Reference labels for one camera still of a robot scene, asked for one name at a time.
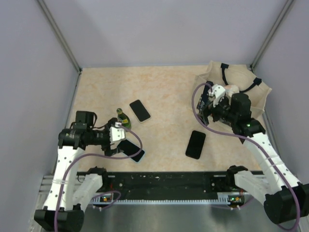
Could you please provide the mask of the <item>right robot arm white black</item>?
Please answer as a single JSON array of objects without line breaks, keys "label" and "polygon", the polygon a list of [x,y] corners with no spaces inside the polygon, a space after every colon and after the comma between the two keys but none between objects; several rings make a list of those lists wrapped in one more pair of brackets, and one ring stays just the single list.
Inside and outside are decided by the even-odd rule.
[{"label": "right robot arm white black", "polygon": [[263,182],[243,166],[227,170],[225,185],[230,191],[243,189],[264,207],[271,222],[280,225],[291,220],[297,227],[300,219],[309,215],[309,186],[292,174],[269,141],[261,123],[252,117],[251,101],[244,93],[216,91],[206,95],[201,114],[195,115],[207,130],[237,137],[251,151],[267,182]]}]

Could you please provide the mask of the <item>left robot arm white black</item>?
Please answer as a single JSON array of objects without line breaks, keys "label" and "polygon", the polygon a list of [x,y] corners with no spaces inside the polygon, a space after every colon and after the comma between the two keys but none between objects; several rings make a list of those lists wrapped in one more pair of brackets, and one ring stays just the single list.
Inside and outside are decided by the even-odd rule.
[{"label": "left robot arm white black", "polygon": [[75,121],[58,136],[57,163],[49,194],[42,209],[37,209],[34,220],[47,232],[79,232],[84,213],[97,191],[106,191],[109,179],[105,169],[92,168],[82,184],[75,188],[78,162],[85,157],[86,147],[98,145],[110,158],[119,153],[111,146],[126,138],[126,131],[117,118],[111,118],[100,130],[95,127],[97,114],[77,111]]}]

